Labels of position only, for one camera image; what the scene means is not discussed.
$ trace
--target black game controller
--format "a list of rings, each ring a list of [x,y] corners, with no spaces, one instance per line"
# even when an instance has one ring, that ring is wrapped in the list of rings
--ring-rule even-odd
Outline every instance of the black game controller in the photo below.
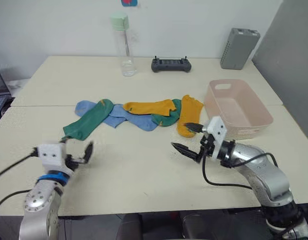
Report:
[[[152,71],[154,73],[157,73],[159,71],[184,71],[188,73],[192,65],[190,64],[187,57],[181,58],[180,60],[176,59],[162,59],[159,58],[153,58],[152,65],[151,65]]]

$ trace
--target mustard yellow sock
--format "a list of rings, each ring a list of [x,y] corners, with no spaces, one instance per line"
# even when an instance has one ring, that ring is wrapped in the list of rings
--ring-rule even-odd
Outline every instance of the mustard yellow sock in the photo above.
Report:
[[[181,102],[182,108],[180,111],[180,117],[177,123],[177,131],[180,135],[186,138],[192,138],[195,136],[194,132],[191,132],[185,126],[186,123],[200,122],[200,114],[203,107],[203,103],[195,100],[194,97],[185,95]]]
[[[169,116],[170,110],[176,110],[171,99],[157,102],[128,102],[123,105],[123,108],[131,114],[158,114],[162,116]]]

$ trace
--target clear plastic bottle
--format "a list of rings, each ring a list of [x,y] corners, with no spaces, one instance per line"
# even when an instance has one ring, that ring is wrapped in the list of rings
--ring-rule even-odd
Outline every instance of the clear plastic bottle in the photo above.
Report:
[[[116,12],[110,16],[114,31],[117,56],[123,76],[130,77],[136,73],[129,38],[129,17],[124,12]]]

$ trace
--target white table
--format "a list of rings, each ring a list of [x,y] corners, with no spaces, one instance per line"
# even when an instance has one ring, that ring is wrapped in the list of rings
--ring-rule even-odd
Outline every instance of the white table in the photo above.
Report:
[[[51,56],[32,76],[12,106],[75,106],[81,100],[155,102],[189,94],[203,101],[210,81],[242,79],[265,105],[282,101],[249,60],[243,70],[226,70],[219,59],[194,58],[190,73],[151,70],[151,58],[135,58],[137,74],[121,74],[115,57]]]
[[[223,70],[218,59],[193,59],[193,72],[150,71],[150,58],[137,58],[138,73],[121,76],[111,57],[49,57],[19,93],[0,121],[0,170],[27,155],[31,148],[63,136],[62,127],[79,119],[80,100],[109,98],[114,103],[160,101],[185,94],[203,101],[209,81],[243,79],[274,118],[260,136],[243,141],[271,152],[290,180],[297,203],[308,203],[308,140],[282,102],[251,62],[242,71]],[[200,122],[208,119],[201,112]],[[200,135],[181,137],[176,124],[146,132],[129,122],[116,129],[101,124],[84,141],[70,140],[67,151],[81,154],[90,140],[94,154],[65,188],[60,215],[97,215],[150,211],[243,208],[258,206],[251,190],[215,187],[204,182],[201,166],[180,155],[170,142],[199,150]],[[215,182],[247,184],[234,169],[207,164]],[[30,189],[43,174],[38,158],[30,158],[0,177],[0,199]],[[0,215],[22,215],[23,195],[7,200]]]

